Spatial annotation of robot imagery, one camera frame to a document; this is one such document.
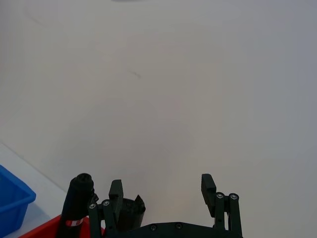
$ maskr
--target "screw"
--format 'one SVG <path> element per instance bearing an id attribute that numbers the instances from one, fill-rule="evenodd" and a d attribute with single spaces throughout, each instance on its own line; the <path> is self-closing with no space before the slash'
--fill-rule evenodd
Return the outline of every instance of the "screw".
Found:
<path id="1" fill-rule="evenodd" d="M 110 204 L 110 202 L 107 200 L 103 203 L 104 206 L 108 206 Z"/>
<path id="2" fill-rule="evenodd" d="M 183 228 L 183 225 L 181 223 L 176 223 L 175 227 L 180 230 Z"/>
<path id="3" fill-rule="evenodd" d="M 221 193 L 217 193 L 217 198 L 223 198 L 223 195 Z"/>
<path id="4" fill-rule="evenodd" d="M 234 199 L 234 200 L 238 199 L 238 195 L 237 195 L 237 194 L 232 194 L 232 195 L 230 195 L 230 197 L 231 197 L 232 199 Z"/>
<path id="5" fill-rule="evenodd" d="M 151 231 L 152 231 L 152 232 L 155 231 L 157 228 L 158 228 L 158 227 L 157 227 L 155 224 L 151 225 Z"/>

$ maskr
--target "blue bin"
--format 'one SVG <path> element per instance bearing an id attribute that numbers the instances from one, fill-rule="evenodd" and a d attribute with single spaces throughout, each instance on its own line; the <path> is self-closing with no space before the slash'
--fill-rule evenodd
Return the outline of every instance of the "blue bin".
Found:
<path id="1" fill-rule="evenodd" d="M 19 229 L 36 198 L 28 185 L 0 165 L 0 238 Z"/>

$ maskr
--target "white surface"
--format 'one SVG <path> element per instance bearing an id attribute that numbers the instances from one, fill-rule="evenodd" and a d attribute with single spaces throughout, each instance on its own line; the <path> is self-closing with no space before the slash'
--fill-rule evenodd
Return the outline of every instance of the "white surface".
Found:
<path id="1" fill-rule="evenodd" d="M 1 143 L 0 165 L 24 181 L 37 196 L 28 206 L 22 227 L 5 238 L 17 238 L 61 213 L 65 192 Z"/>
<path id="2" fill-rule="evenodd" d="M 123 179 L 145 223 L 209 225 L 200 174 L 246 238 L 316 237 L 315 0 L 2 0 L 0 138 L 63 189 Z"/>

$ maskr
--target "white table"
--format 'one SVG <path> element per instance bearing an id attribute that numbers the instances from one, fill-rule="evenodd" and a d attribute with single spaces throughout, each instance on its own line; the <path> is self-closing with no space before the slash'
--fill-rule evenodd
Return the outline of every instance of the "white table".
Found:
<path id="1" fill-rule="evenodd" d="M 1 143 L 0 165 L 36 193 L 36 200 L 29 204 L 22 227 L 5 238 L 17 238 L 61 213 L 66 193 Z"/>

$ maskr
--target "red container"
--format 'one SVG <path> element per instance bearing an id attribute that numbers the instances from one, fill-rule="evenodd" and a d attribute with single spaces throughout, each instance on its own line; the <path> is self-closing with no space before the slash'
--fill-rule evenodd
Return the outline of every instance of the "red container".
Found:
<path id="1" fill-rule="evenodd" d="M 55 217 L 19 238 L 55 238 L 59 219 L 60 216 Z M 87 217 L 84 218 L 80 238 L 90 238 L 89 219 Z"/>

